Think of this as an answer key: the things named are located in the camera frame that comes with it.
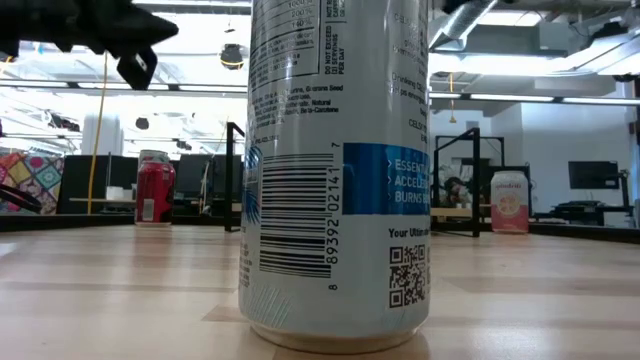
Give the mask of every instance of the wooden table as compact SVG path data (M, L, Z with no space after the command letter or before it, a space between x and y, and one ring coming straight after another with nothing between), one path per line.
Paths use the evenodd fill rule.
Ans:
M326 357L257 337L240 234L134 226L0 236L0 353L20 360L638 360L640 247L433 237L431 315L396 349Z

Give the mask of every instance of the ceiling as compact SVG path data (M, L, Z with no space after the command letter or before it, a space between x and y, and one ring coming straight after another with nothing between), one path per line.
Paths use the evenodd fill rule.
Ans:
M249 47L250 1L209 1L209 0L134 0L138 6L154 11L178 25L180 33L176 37L154 47L159 65L153 84L194 84L210 86L246 86L248 66L238 71L224 68L219 54L224 44L237 43ZM532 26L540 22L541 16L548 21L563 21L560 17L596 16L629 6L627 0L586 0L586 1L535 1L520 0L515 4L501 3L485 19L484 23L505 22L501 25ZM23 42L21 56L6 67L2 79L47 80L75 83L101 83L103 81L104 57L94 55L83 47L76 47L71 54L60 53L54 45ZM108 58L107 81L123 83L118 75L117 63ZM523 76L479 75L456 72L453 79L440 74L431 78L430 86L436 91L449 91L451 80L456 92L481 93L526 93L557 95L605 95L615 84L610 77L585 76L581 79L546 79L542 86L539 78ZM127 149L135 153L140 148L171 149L176 152L171 138L208 137L212 141L198 142L197 147L206 151L217 151L224 134L227 121L244 127L246 123L246 100L244 96L233 96L224 92L218 94L157 94L146 93L134 96L131 93L109 91L106 101L107 112L117 112L124 127L125 138L164 138L163 141L142 143L129 141ZM96 111L98 92L88 89L28 90L0 87L0 118L5 133L65 133L61 129L48 127L46 112L53 112L82 125L84 115ZM448 107L448 102L435 102L434 109ZM483 109L482 102L467 102L458 108ZM138 117L147 117L152 124L146 132L135 127ZM61 151L73 152L68 141L46 140L44 145Z

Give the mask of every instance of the red can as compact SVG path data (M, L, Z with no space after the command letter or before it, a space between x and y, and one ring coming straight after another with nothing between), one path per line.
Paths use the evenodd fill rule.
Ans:
M146 161L138 171L137 224L170 224L176 172L171 164Z

